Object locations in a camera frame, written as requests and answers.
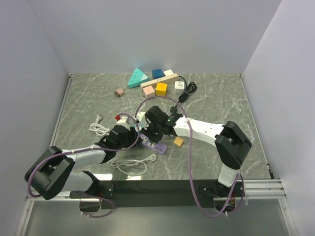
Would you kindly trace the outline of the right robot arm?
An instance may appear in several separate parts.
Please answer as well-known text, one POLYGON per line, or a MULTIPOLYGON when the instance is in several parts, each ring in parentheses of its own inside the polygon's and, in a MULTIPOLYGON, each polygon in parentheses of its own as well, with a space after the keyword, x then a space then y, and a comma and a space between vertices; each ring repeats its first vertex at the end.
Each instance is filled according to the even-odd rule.
POLYGON ((233 182, 252 148, 251 141, 235 122, 214 124, 179 113, 167 115, 158 106, 139 112, 137 116, 143 134, 153 143, 158 143, 164 135, 172 135, 192 137, 216 147, 222 162, 216 191, 221 196, 233 191, 233 182))

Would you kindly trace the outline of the orange small charger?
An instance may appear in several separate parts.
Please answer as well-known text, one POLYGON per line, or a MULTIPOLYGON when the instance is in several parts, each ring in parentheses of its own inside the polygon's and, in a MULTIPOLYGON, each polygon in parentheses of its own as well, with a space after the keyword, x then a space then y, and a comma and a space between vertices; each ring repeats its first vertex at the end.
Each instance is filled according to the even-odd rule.
POLYGON ((174 143, 176 146, 178 146, 178 147, 181 147, 182 144, 183 144, 183 142, 184 142, 184 140, 183 140, 182 138, 180 138, 180 137, 176 137, 176 138, 174 139, 174 141, 173 141, 173 143, 174 143))

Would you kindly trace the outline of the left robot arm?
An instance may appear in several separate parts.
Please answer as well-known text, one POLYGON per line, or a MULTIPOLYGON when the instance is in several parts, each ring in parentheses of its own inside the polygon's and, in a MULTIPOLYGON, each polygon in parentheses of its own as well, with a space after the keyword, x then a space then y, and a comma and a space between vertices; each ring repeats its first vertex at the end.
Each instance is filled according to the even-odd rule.
POLYGON ((139 132, 138 125, 131 128, 115 125, 108 136, 90 147, 48 148, 25 175, 29 195, 46 200, 63 191, 80 191, 88 198, 98 196, 101 191, 99 179, 88 171, 75 173, 73 170, 109 162, 117 152, 139 146, 139 132))

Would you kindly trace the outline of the teal power strip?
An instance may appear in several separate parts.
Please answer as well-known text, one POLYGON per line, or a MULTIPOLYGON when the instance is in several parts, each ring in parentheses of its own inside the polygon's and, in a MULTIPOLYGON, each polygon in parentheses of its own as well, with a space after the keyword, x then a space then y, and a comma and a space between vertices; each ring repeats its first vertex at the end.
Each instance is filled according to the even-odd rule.
POLYGON ((131 127, 134 127, 135 131, 138 133, 141 133, 141 130, 143 129, 143 125, 140 123, 132 124, 131 127))

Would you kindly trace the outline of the purple power strip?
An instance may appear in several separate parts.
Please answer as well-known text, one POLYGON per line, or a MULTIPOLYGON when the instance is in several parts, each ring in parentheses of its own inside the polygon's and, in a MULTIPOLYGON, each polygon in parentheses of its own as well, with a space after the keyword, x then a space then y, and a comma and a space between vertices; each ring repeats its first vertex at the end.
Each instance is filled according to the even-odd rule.
POLYGON ((140 138, 142 139, 141 145, 151 149, 159 154, 165 154, 167 151, 167 145, 159 142, 159 143, 152 143, 148 137, 146 137, 144 134, 140 134, 140 138))

